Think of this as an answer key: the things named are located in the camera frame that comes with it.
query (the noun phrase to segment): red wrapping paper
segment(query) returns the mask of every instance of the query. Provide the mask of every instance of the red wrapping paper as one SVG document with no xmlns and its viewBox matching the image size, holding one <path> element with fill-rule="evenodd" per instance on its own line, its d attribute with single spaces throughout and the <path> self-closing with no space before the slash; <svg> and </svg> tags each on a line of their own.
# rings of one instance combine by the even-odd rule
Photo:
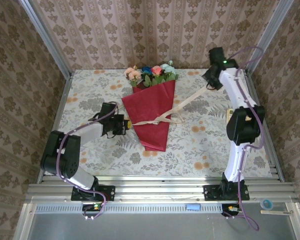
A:
<svg viewBox="0 0 300 240">
<path fill-rule="evenodd" d="M 176 81 L 171 80 L 146 89 L 133 87 L 134 94 L 122 98 L 132 124 L 152 121 L 172 109 L 175 86 Z M 136 125 L 133 128 L 146 151 L 166 151 L 169 131 L 168 122 L 160 122 L 158 125 Z"/>
</svg>

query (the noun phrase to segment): beige ribbon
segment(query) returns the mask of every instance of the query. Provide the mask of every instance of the beige ribbon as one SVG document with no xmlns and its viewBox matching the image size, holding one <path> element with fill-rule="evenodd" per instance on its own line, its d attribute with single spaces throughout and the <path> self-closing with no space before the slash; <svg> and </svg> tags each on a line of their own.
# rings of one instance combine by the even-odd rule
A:
<svg viewBox="0 0 300 240">
<path fill-rule="evenodd" d="M 137 122 L 133 125 L 137 126 L 137 125 L 145 125 L 145 124 L 159 124 L 159 122 L 165 122 L 165 123 L 171 123 L 171 124 L 183 124 L 185 121 L 182 118 L 182 116 L 180 115 L 179 111 L 185 105 L 189 104 L 190 102 L 195 100 L 197 97 L 199 97 L 201 94 L 203 94 L 206 91 L 206 89 L 207 88 L 205 86 L 200 88 L 198 91 L 196 91 L 190 97 L 188 97 L 186 100 L 181 102 L 178 106 L 175 106 L 174 108 L 170 109 L 169 111 L 166 111 L 165 113 L 163 113 L 160 116 L 156 117 L 152 121 L 140 121 L 140 122 Z M 167 116 L 169 116 L 171 114 L 177 114 L 179 116 L 179 118 L 181 119 L 181 121 L 174 121 L 174 120 L 168 119 Z"/>
</svg>

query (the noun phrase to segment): pink rose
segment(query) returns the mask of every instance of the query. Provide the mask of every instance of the pink rose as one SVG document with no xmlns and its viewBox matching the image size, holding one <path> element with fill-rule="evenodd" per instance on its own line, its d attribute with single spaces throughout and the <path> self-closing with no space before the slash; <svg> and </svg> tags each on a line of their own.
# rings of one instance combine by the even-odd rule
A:
<svg viewBox="0 0 300 240">
<path fill-rule="evenodd" d="M 141 73 L 140 73 L 139 71 L 137 71 L 137 70 L 133 70 L 133 71 L 131 71 L 131 72 L 129 73 L 129 79 L 130 79 L 131 81 L 134 81 L 135 78 L 136 78 L 137 80 L 141 78 Z"/>
<path fill-rule="evenodd" d="M 128 67 L 125 71 L 124 71 L 124 76 L 127 78 L 127 75 L 129 73 L 131 73 L 132 71 L 134 71 L 135 69 L 133 67 Z"/>
<path fill-rule="evenodd" d="M 151 68 L 151 72 L 153 75 L 159 76 L 161 74 L 162 68 L 160 66 L 154 66 Z"/>
</svg>

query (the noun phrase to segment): table surface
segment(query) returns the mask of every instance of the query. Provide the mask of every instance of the table surface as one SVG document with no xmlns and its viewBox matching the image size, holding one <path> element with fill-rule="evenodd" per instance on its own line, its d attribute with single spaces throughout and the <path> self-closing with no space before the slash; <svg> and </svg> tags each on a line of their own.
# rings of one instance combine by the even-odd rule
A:
<svg viewBox="0 0 300 240">
<path fill-rule="evenodd" d="M 206 69 L 179 69 L 173 106 L 207 83 Z M 76 70 L 62 113 L 59 130 L 68 132 L 99 112 L 103 102 L 132 94 L 124 70 Z M 245 85 L 243 74 L 240 81 Z M 220 177 L 225 170 L 230 141 L 226 133 L 226 112 L 231 102 L 224 88 L 207 90 L 180 111 L 185 124 L 170 124 L 166 152 L 145 151 L 132 129 L 125 136 L 96 138 L 81 148 L 80 166 L 103 176 Z M 123 108 L 120 114 L 127 115 Z M 245 177 L 271 177 L 265 149 L 250 150 Z"/>
</svg>

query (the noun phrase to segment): tape roll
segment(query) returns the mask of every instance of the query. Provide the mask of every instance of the tape roll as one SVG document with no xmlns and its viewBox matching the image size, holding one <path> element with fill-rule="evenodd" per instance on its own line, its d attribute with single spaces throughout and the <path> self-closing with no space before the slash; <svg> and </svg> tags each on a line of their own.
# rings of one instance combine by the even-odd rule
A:
<svg viewBox="0 0 300 240">
<path fill-rule="evenodd" d="M 274 203 L 269 199 L 263 199 L 260 201 L 260 206 L 264 210 L 272 210 L 274 208 Z"/>
</svg>

